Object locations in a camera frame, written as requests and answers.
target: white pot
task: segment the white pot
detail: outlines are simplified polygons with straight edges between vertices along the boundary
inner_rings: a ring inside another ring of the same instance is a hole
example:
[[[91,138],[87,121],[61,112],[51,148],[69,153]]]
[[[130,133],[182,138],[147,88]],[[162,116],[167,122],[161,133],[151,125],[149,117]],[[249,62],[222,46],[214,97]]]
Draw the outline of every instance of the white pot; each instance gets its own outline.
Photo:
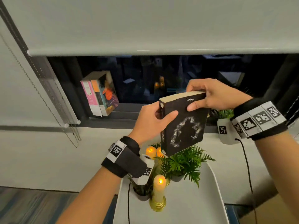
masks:
[[[229,119],[217,120],[217,128],[220,141],[226,145],[233,145],[238,143],[235,138],[241,139],[236,129]]]

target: table top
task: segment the table top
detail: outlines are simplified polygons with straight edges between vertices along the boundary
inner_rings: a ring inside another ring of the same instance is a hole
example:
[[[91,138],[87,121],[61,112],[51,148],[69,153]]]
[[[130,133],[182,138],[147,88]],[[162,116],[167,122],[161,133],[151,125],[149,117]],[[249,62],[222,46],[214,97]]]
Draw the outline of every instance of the table top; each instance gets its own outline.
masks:
[[[149,200],[140,201],[130,188],[130,223],[204,223],[229,224],[225,207],[213,171],[207,163],[200,168],[199,188],[188,179],[171,181],[165,189],[166,207],[162,212],[150,208]],[[129,179],[122,180],[114,214],[114,224],[128,223]]]

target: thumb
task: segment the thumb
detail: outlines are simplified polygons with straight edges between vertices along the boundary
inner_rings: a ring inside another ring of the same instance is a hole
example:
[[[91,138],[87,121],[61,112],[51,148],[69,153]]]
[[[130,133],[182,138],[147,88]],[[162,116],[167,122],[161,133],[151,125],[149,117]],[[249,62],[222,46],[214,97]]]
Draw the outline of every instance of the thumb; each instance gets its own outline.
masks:
[[[161,120],[161,124],[163,126],[163,129],[170,124],[171,121],[173,121],[178,115],[178,111],[172,111],[171,113],[169,113],[167,116],[165,116],[162,120]]]
[[[207,98],[199,100],[199,101],[194,101],[193,103],[188,105],[187,111],[191,112],[191,111],[194,111],[201,107],[207,107]]]

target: book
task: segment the book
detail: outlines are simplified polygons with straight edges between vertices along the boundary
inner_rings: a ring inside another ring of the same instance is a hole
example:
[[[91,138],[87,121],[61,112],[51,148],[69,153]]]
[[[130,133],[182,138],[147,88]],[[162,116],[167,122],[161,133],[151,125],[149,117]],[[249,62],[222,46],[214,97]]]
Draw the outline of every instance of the book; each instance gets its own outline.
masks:
[[[81,82],[81,85],[82,85],[82,87],[84,89],[86,98],[88,100],[89,107],[90,107],[90,109],[92,111],[92,114],[94,116],[100,116],[100,117],[102,117],[103,114],[102,114],[102,111],[101,111],[101,109],[99,107],[99,102],[98,102],[98,100],[96,98],[96,95],[95,95],[95,92],[94,92],[94,90],[92,88],[91,82],[88,81],[88,80],[85,80],[85,79],[81,80],[80,82]]]
[[[174,110],[178,111],[178,116],[161,132],[161,150],[164,155],[172,156],[202,141],[209,109],[199,108],[188,112],[187,106],[205,97],[203,91],[191,91],[159,99],[161,118]]]
[[[110,71],[93,71],[84,79],[90,80],[103,116],[108,116],[118,105]]]

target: pink book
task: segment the pink book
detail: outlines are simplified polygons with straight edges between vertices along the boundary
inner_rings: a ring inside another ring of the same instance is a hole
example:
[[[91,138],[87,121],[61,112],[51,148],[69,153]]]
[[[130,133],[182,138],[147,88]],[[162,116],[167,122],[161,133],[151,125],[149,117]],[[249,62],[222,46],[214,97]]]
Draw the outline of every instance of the pink book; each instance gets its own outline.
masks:
[[[90,107],[93,115],[94,116],[103,116],[100,106],[99,106],[99,102],[98,102],[95,92],[92,88],[91,82],[89,80],[88,81],[81,80],[81,85],[84,89],[86,98],[89,103],[89,107]]]

